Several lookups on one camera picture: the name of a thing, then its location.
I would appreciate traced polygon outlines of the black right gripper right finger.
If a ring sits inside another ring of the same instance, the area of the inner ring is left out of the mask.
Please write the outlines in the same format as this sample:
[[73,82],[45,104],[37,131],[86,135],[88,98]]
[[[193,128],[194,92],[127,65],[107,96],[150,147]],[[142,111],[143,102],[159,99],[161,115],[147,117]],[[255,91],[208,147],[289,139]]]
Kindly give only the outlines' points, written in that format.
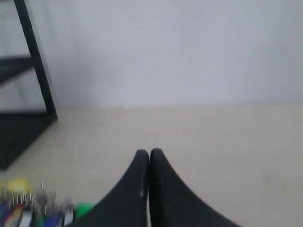
[[160,148],[150,155],[149,205],[153,227],[238,227],[182,181]]

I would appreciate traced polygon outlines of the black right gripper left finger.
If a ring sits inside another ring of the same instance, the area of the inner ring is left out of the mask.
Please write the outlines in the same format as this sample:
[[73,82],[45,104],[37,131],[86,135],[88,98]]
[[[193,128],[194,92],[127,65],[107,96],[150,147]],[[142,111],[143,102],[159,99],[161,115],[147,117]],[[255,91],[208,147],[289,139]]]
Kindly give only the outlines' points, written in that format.
[[146,227],[149,155],[136,151],[124,175],[76,227]]

